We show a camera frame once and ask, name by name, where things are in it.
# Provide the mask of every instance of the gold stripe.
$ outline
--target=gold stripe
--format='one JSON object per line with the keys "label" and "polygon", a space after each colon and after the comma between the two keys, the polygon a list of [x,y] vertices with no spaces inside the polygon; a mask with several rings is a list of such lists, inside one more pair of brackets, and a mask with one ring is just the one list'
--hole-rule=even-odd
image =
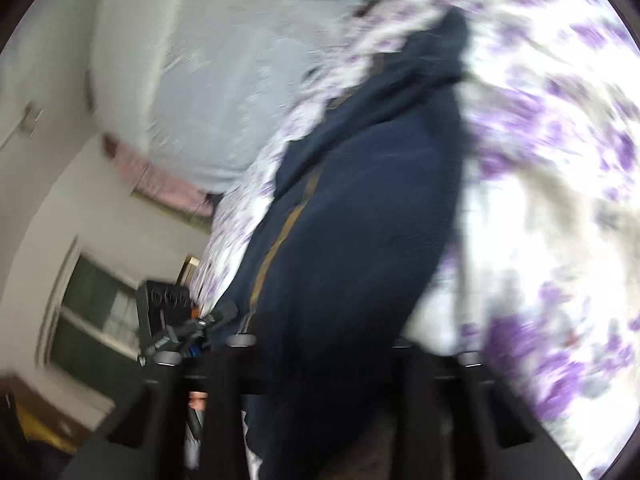
{"label": "gold stripe", "polygon": [[280,230],[280,234],[273,245],[270,247],[267,255],[264,257],[262,264],[260,265],[260,269],[258,270],[258,274],[256,274],[255,282],[254,282],[254,290],[251,293],[251,298],[249,299],[249,314],[247,315],[244,323],[242,324],[241,332],[246,332],[249,329],[249,323],[251,322],[251,318],[254,316],[255,311],[258,309],[258,300],[260,299],[260,293],[262,292],[262,287],[264,286],[264,280],[267,277],[267,272],[269,271],[269,267],[273,259],[276,257],[280,246],[284,243],[284,240],[287,239],[293,226],[295,225],[298,218],[300,218],[300,214],[305,208],[306,204],[309,202],[309,199],[313,196],[313,193],[316,191],[316,187],[318,186],[318,180],[320,179],[320,171],[315,170],[309,180],[306,181],[305,192],[303,195],[303,200],[300,204],[295,206],[289,216],[285,220],[282,225],[282,229]]}

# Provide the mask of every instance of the window frame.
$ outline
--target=window frame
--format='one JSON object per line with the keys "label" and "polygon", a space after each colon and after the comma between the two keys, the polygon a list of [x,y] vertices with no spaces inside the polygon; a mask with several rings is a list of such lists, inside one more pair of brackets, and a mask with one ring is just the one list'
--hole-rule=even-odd
{"label": "window frame", "polygon": [[134,355],[131,348],[117,341],[115,338],[101,333],[97,328],[94,328],[78,316],[78,314],[75,314],[63,305],[62,300],[64,298],[66,288],[68,287],[71,275],[73,274],[81,256],[105,272],[108,272],[120,282],[130,286],[133,290],[137,290],[140,284],[144,281],[141,276],[137,276],[135,273],[131,272],[130,269],[116,263],[114,259],[76,237],[67,251],[62,266],[60,267],[55,279],[51,294],[49,295],[45,315],[40,326],[40,335],[38,338],[38,345],[36,346],[35,360],[36,366],[42,368],[49,378],[60,384],[69,394],[87,402],[94,408],[106,412],[114,406],[112,399],[76,379],[61,367],[57,366],[50,358],[58,320],[61,315],[66,321],[87,333],[94,339],[97,339],[101,344],[108,346],[132,360],[136,360],[137,358],[137,355]]}

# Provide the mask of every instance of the black device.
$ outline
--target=black device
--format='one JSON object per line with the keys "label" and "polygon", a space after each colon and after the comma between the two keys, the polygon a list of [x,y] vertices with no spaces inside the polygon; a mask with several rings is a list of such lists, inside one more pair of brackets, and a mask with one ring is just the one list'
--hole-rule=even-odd
{"label": "black device", "polygon": [[[150,312],[144,307],[141,323]],[[205,319],[166,325],[146,341],[142,368],[62,479],[183,478],[188,397],[198,391],[208,396],[197,478],[248,480],[241,396],[265,391],[256,339],[231,336],[199,357],[189,352],[237,314],[235,305],[225,305]],[[392,355],[391,373],[373,386],[398,417],[392,480],[580,479],[478,352],[443,358],[399,341]]]}

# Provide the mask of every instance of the bed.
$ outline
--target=bed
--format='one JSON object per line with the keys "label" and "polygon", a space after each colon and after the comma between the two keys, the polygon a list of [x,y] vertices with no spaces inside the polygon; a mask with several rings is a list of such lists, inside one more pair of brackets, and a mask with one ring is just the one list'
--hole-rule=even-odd
{"label": "bed", "polygon": [[364,78],[371,54],[459,6],[473,37],[459,99],[474,147],[457,235],[404,335],[437,354],[482,349],[583,478],[628,470],[635,451],[621,451],[640,406],[640,54],[632,7],[613,3],[385,0],[353,20],[220,203],[191,285],[202,312],[267,211],[287,143]]}

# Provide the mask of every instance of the navy blue garment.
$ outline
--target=navy blue garment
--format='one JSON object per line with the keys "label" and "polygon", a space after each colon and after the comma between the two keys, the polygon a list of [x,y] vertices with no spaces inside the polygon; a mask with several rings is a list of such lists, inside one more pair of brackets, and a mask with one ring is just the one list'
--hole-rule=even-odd
{"label": "navy blue garment", "polygon": [[449,240],[466,135],[453,8],[383,57],[290,143],[274,201],[221,301],[258,337],[270,394],[249,402],[261,480],[304,480],[352,442],[395,338]]}

